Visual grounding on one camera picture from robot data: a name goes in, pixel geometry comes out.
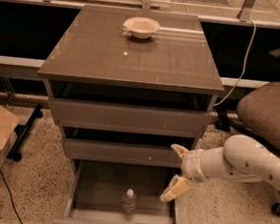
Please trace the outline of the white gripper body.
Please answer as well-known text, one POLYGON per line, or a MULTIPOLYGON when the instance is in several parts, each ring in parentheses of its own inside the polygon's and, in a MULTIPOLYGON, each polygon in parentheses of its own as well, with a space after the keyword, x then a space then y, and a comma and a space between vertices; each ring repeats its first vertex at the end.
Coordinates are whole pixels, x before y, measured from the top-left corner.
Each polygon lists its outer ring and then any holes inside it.
POLYGON ((193 183, 201 184, 209 181, 201 167, 202 151, 200 149, 188 151, 183 155, 183 159, 181 160, 182 174, 193 183))

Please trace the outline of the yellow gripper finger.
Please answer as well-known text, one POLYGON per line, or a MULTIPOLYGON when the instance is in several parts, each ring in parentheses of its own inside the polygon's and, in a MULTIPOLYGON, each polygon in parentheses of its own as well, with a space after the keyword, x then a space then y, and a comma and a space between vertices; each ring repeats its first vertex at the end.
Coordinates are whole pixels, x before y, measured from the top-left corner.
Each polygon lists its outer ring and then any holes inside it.
POLYGON ((177 196, 186 193, 189 189, 191 189, 191 181, 185 177, 174 175, 173 179, 169 183, 169 186, 162 192, 161 201, 170 202, 177 196))
POLYGON ((179 146, 179 144, 173 144, 172 148, 178 154, 181 160, 183 160, 185 155, 188 153, 187 148, 183 146, 179 146))

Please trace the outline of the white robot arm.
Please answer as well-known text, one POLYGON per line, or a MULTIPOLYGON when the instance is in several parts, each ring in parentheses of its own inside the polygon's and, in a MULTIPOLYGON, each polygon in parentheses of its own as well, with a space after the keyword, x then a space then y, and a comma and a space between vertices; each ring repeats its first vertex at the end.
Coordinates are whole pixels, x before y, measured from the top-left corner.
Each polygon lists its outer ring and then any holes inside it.
MULTIPOLYGON (((173 144, 172 148, 181 159, 181 175, 174 175, 161 194, 161 201, 174 200, 188 191, 191 184, 214 178, 250 183, 267 181, 280 194, 280 158, 252 137, 231 136, 223 147, 208 150, 189 151, 179 144, 173 144)), ((280 202, 272 205, 272 212, 280 217, 280 202)))

